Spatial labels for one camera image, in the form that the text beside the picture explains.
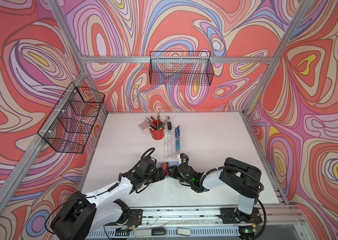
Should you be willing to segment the mint green card wallet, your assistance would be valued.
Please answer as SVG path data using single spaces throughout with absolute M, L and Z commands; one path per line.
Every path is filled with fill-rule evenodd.
M 179 165 L 178 161 L 157 162 L 156 163 L 156 166 L 158 168 L 162 168 L 165 171 L 165 173 L 166 173 L 167 176 L 169 175 L 168 168 L 172 167 L 172 166 L 178 166 L 178 165 Z

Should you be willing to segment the red card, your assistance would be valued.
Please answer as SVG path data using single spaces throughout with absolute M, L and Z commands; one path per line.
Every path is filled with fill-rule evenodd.
M 164 163 L 161 163 L 160 166 L 165 171 L 166 176 L 168 176 L 169 175 L 169 172 L 168 172 L 169 163 L 164 162 Z

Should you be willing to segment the clear acrylic card holder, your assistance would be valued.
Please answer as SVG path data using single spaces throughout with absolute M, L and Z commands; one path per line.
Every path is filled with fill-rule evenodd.
M 164 133 L 164 159 L 177 158 L 181 150 L 176 152 L 175 128 L 171 131 L 164 130 Z

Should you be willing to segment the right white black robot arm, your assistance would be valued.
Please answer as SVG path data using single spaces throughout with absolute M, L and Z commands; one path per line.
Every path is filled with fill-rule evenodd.
M 239 203 L 236 208 L 222 208 L 219 218 L 224 224 L 254 224 L 263 222 L 256 204 L 259 194 L 264 190 L 260 182 L 261 170 L 236 160 L 226 158 L 223 166 L 205 173 L 196 172 L 189 165 L 189 157 L 180 154 L 180 163 L 167 168 L 169 177 L 190 187 L 196 193 L 208 192 L 214 187 L 226 185 L 239 194 Z

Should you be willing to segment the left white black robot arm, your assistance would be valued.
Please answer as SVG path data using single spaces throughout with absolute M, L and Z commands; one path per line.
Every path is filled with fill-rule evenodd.
M 146 150 L 114 183 L 87 194 L 80 191 L 71 194 L 47 217 L 46 231 L 60 240 L 84 240 L 91 231 L 107 224 L 121 225 L 134 219 L 133 225 L 140 225 L 140 219 L 129 212 L 122 198 L 139 194 L 149 185 L 165 179 L 165 170 L 158 168 L 157 160 L 151 156 L 154 151 L 155 148 Z

